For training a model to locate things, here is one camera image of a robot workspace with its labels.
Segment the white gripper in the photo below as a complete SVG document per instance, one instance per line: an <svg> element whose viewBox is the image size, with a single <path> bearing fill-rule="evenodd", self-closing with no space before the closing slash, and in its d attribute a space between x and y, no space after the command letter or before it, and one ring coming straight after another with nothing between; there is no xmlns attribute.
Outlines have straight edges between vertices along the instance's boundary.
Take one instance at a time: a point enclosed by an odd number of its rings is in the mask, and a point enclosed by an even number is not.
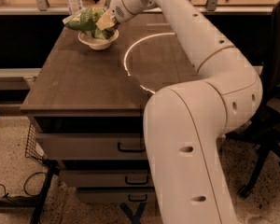
<svg viewBox="0 0 280 224"><path fill-rule="evenodd" d="M137 15L135 12L136 0L111 0L109 9L111 13L104 13L96 22L101 31L114 27L117 22L126 22Z"/></svg>

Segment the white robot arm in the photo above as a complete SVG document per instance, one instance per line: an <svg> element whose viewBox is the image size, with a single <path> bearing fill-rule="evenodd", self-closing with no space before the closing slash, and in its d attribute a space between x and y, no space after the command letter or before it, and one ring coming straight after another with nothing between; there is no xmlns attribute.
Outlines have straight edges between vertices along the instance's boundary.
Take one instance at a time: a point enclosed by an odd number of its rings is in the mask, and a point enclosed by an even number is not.
<svg viewBox="0 0 280 224"><path fill-rule="evenodd" d="M239 224L218 156L218 139L256 113L262 85L245 56L187 0L111 0L100 28L156 5L198 78L148 100L143 122L163 224Z"/></svg>

